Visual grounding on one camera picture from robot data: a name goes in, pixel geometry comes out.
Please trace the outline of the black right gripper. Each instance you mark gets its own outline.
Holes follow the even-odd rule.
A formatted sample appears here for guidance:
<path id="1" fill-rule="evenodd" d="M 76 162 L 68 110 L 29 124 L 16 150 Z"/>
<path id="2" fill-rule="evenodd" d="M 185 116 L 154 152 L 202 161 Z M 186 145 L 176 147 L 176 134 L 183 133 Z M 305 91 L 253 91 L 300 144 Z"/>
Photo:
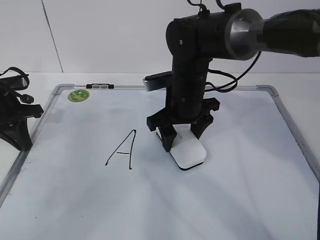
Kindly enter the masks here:
<path id="1" fill-rule="evenodd" d="M 147 117 L 146 124 L 151 131 L 158 128 L 162 146 L 169 152 L 177 136 L 175 125 L 191 124 L 191 132 L 200 139 L 214 121 L 211 111 L 218 111 L 219 108 L 220 102 L 214 97 L 193 101 L 187 101 L 186 98 L 174 101 L 172 98 L 169 106 Z"/>

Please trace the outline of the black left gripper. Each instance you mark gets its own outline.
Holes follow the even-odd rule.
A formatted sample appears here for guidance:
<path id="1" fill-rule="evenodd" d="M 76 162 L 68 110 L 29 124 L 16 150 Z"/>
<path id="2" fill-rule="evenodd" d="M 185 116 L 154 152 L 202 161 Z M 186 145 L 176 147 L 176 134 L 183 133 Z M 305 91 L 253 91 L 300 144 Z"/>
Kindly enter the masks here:
<path id="1" fill-rule="evenodd" d="M 19 151 L 28 151 L 32 141 L 28 118 L 39 119 L 44 113 L 34 98 L 19 91 L 29 87 L 29 75 L 20 73 L 0 80 L 0 138 Z"/>

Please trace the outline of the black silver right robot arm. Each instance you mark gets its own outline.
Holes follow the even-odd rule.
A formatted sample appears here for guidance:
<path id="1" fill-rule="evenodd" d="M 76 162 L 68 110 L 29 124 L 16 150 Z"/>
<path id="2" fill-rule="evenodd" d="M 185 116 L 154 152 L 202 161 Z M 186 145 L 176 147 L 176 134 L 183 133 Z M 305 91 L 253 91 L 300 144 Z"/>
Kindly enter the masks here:
<path id="1" fill-rule="evenodd" d="M 165 107 L 149 116 L 150 131 L 159 130 L 169 152 L 177 136 L 175 125 L 189 124 L 196 138 L 212 124 L 216 98 L 205 98 L 209 64 L 213 59 L 257 61 L 262 52 L 313 58 L 320 55 L 320 12 L 317 9 L 287 11 L 264 19 L 239 2 L 210 12 L 199 12 L 171 21 L 165 33 L 172 55 L 172 69 L 146 76 L 147 91 L 165 89 Z"/>

